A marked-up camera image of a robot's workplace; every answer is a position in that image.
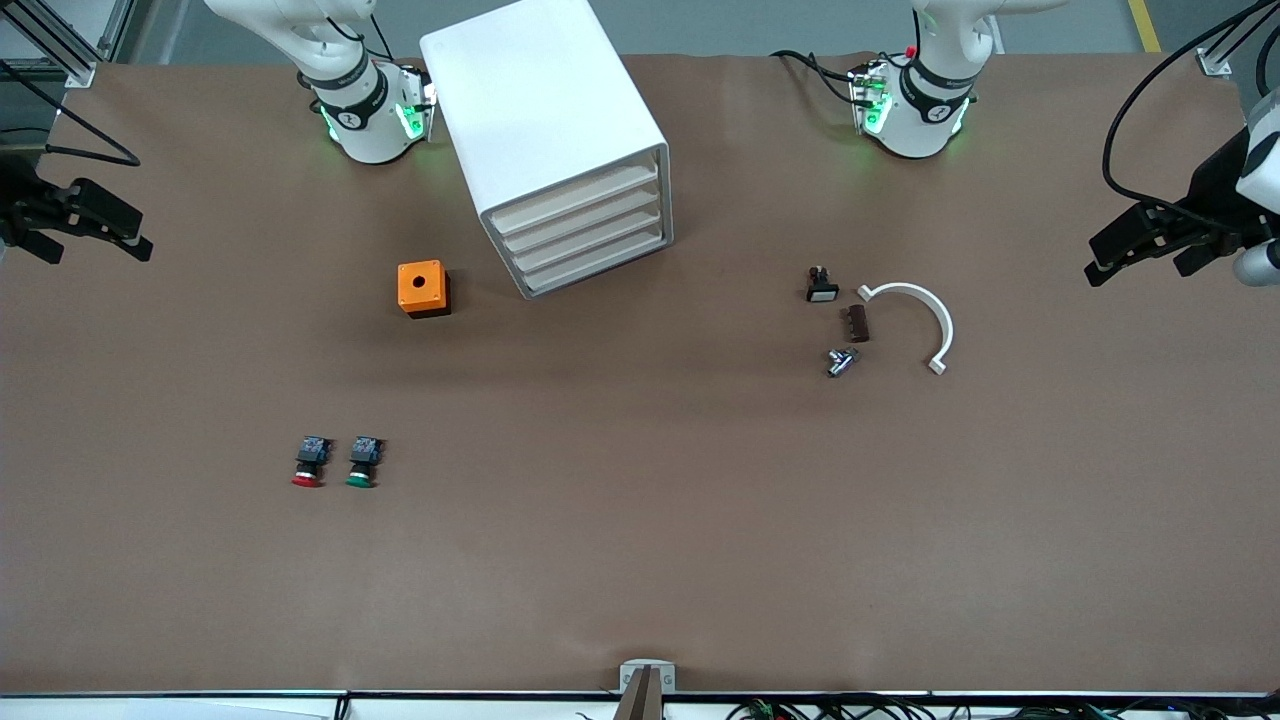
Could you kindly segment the aluminium frame profile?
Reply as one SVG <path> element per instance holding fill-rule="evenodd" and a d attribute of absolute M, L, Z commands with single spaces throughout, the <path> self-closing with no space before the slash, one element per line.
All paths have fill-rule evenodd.
<path fill-rule="evenodd" d="M 1197 44 L 1196 60 L 1208 77 L 1229 77 L 1233 56 L 1242 50 L 1277 13 L 1280 0 L 1254 0 L 1247 9 Z"/>
<path fill-rule="evenodd" d="M 0 0 L 0 60 L 88 88 L 113 61 L 137 0 Z"/>

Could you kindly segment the white drawer cabinet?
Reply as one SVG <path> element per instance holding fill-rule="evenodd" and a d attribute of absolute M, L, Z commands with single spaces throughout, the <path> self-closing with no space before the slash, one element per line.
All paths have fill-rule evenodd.
<path fill-rule="evenodd" d="M 517 0 L 424 35 L 420 50 L 477 219 L 525 299 L 571 284 L 525 292 L 490 211 L 589 173 L 655 161 L 654 227 L 673 243 L 669 145 L 589 0 Z"/>

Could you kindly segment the white curved plastic clamp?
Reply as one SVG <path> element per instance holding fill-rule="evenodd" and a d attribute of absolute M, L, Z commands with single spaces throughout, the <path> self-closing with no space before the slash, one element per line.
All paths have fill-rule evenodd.
<path fill-rule="evenodd" d="M 955 340 L 955 322 L 952 313 L 946 306 L 946 304 L 937 296 L 933 291 L 914 283 L 906 282 L 891 282 L 879 284 L 877 287 L 870 287 L 868 284 L 861 284 L 858 287 L 858 296 L 867 302 L 886 295 L 902 295 L 910 299 L 915 299 L 925 307 L 931 310 L 934 319 L 940 327 L 940 347 L 933 352 L 933 355 L 927 361 L 927 366 L 936 375 L 943 375 L 948 365 L 946 357 L 954 346 Z"/>

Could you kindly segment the white plastic drawer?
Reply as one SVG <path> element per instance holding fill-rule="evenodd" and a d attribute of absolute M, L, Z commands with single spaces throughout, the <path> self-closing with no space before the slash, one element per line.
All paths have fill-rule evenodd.
<path fill-rule="evenodd" d="M 652 160 L 622 163 L 582 176 L 564 184 L 490 211 L 489 220 L 500 234 L 527 231 L 576 211 L 594 202 L 613 197 L 658 178 L 658 164 Z"/>
<path fill-rule="evenodd" d="M 564 206 L 539 202 L 530 208 L 509 208 L 495 211 L 492 224 L 511 252 L 522 254 L 659 201 L 658 184 L 646 182 Z"/>
<path fill-rule="evenodd" d="M 549 269 L 534 274 L 522 273 L 515 264 L 518 283 L 530 296 L 550 292 L 564 284 L 572 284 L 582 278 L 607 270 L 621 263 L 628 263 L 655 249 L 663 249 L 667 238 L 654 225 L 635 231 L 607 242 L 593 251 L 584 252 L 568 261 L 558 263 Z"/>
<path fill-rule="evenodd" d="M 508 238 L 506 250 L 516 266 L 531 275 L 650 225 L 660 225 L 660 214 L 653 208 L 640 208 L 581 227 L 570 228 L 561 223 L 554 228 L 556 233 L 552 233 L 552 228 L 531 231 Z"/>

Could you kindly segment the brown table cover sheet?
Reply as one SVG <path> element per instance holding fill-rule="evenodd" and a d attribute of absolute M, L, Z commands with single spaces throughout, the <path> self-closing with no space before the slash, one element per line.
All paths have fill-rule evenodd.
<path fill-rule="evenodd" d="M 790 61 L 630 56 L 675 243 L 532 301 L 448 145 L 349 161 L 283 67 L 100 70 L 68 102 L 141 167 L 41 170 L 155 251 L 0 264 L 0 692 L 1280 688 L 1280 290 L 1083 275 L 1153 63 L 998 56 L 900 161 Z"/>

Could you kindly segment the orange button box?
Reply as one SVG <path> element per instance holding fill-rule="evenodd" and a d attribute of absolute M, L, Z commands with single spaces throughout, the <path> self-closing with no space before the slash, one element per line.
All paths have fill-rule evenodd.
<path fill-rule="evenodd" d="M 436 259 L 398 265 L 396 297 L 401 311 L 412 319 L 448 316 L 453 311 L 451 275 Z"/>

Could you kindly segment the red push button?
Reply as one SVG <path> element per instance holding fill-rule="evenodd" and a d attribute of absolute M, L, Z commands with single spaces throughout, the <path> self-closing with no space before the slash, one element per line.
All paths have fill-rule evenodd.
<path fill-rule="evenodd" d="M 320 488 L 324 486 L 323 473 L 332 454 L 332 439 L 321 436 L 305 436 L 294 457 L 293 486 Z"/>

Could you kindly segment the green push button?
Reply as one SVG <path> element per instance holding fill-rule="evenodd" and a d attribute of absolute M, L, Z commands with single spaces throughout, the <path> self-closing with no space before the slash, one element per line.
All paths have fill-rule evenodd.
<path fill-rule="evenodd" d="M 385 441 L 371 436 L 357 436 L 349 451 L 351 469 L 346 484 L 370 489 L 378 483 L 376 469 L 384 455 Z"/>

